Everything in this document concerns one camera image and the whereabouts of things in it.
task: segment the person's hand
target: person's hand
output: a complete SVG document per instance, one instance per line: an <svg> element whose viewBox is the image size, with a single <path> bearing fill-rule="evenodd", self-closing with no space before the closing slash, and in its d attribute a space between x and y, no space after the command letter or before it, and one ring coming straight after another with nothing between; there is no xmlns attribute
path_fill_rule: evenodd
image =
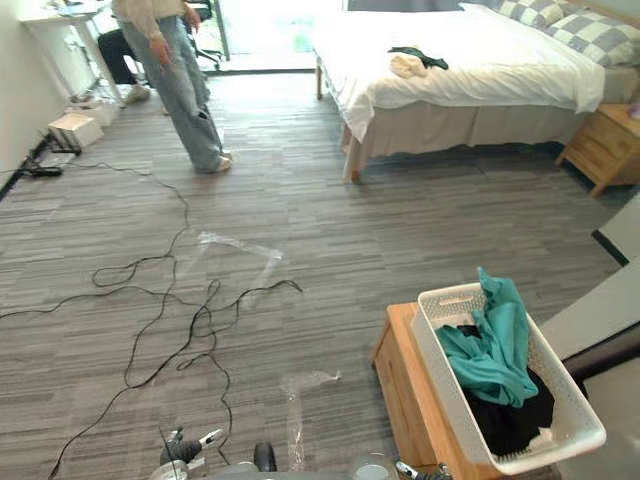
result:
<svg viewBox="0 0 640 480"><path fill-rule="evenodd" d="M196 33L200 30L200 15L196 12L190 5L184 5L184 18L187 20L187 23L191 25Z"/></svg>
<svg viewBox="0 0 640 480"><path fill-rule="evenodd" d="M153 37L149 40L149 48L162 65L171 63L171 50L164 37Z"/></svg>

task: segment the black pants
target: black pants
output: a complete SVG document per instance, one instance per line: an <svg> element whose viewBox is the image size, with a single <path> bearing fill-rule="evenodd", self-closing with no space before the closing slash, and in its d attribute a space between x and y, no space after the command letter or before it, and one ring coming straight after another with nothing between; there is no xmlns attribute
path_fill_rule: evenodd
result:
<svg viewBox="0 0 640 480"><path fill-rule="evenodd" d="M138 83L124 61L125 56L129 56L134 60L136 60L136 56L125 40L122 30L114 30L100 35L98 37L98 47L107 67L109 67L113 80L118 85L135 85Z"/></svg>

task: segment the wooden cabinet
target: wooden cabinet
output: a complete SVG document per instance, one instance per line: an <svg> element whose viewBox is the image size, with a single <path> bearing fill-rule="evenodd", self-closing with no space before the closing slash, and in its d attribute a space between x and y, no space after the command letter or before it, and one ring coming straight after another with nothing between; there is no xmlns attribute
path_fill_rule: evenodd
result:
<svg viewBox="0 0 640 480"><path fill-rule="evenodd" d="M627 112L628 105L601 105L556 161L568 160L589 177L592 197L609 185L640 183L640 120Z"/></svg>
<svg viewBox="0 0 640 480"><path fill-rule="evenodd" d="M499 478L493 467L469 463L440 407L410 331L417 308L405 303L387 309L389 318L373 354L400 458L423 471L445 462L455 479Z"/></svg>

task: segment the white bed sheet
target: white bed sheet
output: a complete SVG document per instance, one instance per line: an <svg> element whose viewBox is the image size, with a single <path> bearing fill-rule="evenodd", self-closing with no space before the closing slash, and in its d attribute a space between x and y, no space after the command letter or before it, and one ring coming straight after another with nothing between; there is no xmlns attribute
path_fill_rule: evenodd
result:
<svg viewBox="0 0 640 480"><path fill-rule="evenodd" d="M417 101L451 107L540 105L595 111L605 70L543 32L482 5L429 13L352 12L318 30L314 48L353 135L364 139L374 107ZM389 69L392 46L444 58L426 78Z"/></svg>

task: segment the teal towel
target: teal towel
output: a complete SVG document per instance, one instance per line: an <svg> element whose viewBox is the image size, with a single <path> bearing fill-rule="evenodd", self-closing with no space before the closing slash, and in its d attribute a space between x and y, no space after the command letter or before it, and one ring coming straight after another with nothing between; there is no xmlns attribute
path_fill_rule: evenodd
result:
<svg viewBox="0 0 640 480"><path fill-rule="evenodd" d="M462 388L500 405L522 407L538 388L527 374L529 325L520 294L509 278L493 278L478 268L487 297L484 311L473 318L480 338L445 325L436 330Z"/></svg>

